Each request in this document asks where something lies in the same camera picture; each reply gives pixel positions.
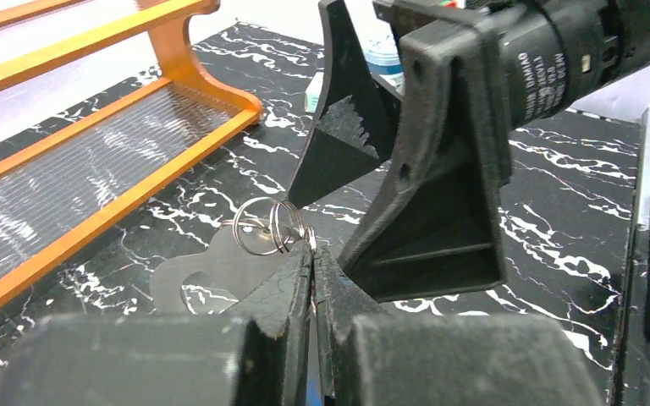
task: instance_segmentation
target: keychain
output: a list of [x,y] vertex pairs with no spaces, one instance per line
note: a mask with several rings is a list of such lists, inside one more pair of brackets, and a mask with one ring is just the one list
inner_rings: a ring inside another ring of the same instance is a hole
[[[245,209],[268,200],[268,219],[244,218]],[[284,208],[289,225],[280,222]],[[288,201],[272,197],[248,200],[232,220],[224,221],[208,249],[164,261],[151,275],[150,289],[158,314],[217,314],[243,299],[283,264],[289,247],[306,235],[300,213]]]

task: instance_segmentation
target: orange wooden frame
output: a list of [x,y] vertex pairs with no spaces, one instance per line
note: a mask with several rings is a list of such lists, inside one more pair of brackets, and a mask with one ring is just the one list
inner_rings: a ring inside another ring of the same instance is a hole
[[59,8],[68,7],[84,0],[34,0],[20,6],[0,11],[0,28],[37,17]]
[[217,0],[167,0],[165,2],[163,0],[137,0],[137,2],[141,11],[136,14],[0,65],[0,90],[2,90],[148,30],[162,70],[161,79],[4,159],[0,162],[0,177],[37,159],[42,154],[48,153],[52,148],[74,138],[88,128],[98,125],[106,118],[123,111],[126,107],[132,106],[171,83],[189,87],[209,96],[208,99],[214,100],[209,104],[231,112],[232,118],[2,277],[0,279],[0,307],[82,249],[103,231],[143,204],[158,190],[173,182],[242,129],[259,121],[262,116],[262,104],[256,97],[215,80],[198,62],[190,46],[188,37],[190,17],[216,11],[219,6]]

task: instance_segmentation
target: black marble table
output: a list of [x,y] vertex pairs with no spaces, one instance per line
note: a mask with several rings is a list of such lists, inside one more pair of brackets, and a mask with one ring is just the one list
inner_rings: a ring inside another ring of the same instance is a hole
[[[97,244],[0,310],[6,349],[45,315],[152,313],[149,276],[168,258],[202,252],[246,200],[284,196],[311,118],[305,88],[322,47],[235,25],[196,45],[220,80],[254,92],[267,109],[246,131],[150,199]],[[0,144],[0,160],[154,80],[141,72]],[[510,280],[492,291],[386,304],[434,315],[540,314],[561,322],[603,397],[614,379],[622,278],[638,128],[565,112],[512,133],[515,176],[502,191]],[[386,167],[305,209],[321,243],[338,253],[366,211]]]

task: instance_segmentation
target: marble countertop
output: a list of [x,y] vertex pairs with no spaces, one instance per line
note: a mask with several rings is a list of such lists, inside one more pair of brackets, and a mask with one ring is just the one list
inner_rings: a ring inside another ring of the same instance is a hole
[[[250,25],[196,45],[207,69],[263,101],[262,124],[236,137],[137,209],[89,249],[0,311],[0,370],[8,346],[45,315],[152,313],[151,273],[177,255],[199,253],[220,223],[252,197],[283,197],[311,117],[305,89],[322,47]],[[128,78],[0,144],[0,160],[153,81]],[[502,190],[509,282],[476,294],[386,304],[434,315],[498,312],[560,321],[603,397],[614,379],[627,234],[636,183],[637,126],[565,112],[510,136],[515,176]],[[321,243],[337,254],[365,213],[386,167],[304,209]]]

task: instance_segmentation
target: white background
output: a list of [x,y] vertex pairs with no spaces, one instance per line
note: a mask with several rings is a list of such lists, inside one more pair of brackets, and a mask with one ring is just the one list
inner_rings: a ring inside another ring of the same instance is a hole
[[[375,19],[368,0],[346,2],[360,36],[377,36],[387,31],[387,26]],[[0,9],[21,3],[27,1],[0,0]],[[287,36],[322,43],[317,0],[222,0],[222,3],[215,14],[193,19],[190,25],[193,42],[241,20]],[[90,0],[41,17],[36,22],[0,30],[0,62],[63,39],[64,33],[81,32],[114,19],[132,8],[130,0]],[[0,141],[155,62],[147,37],[141,35],[1,92]],[[635,121],[649,102],[650,68],[579,101],[575,108]]]

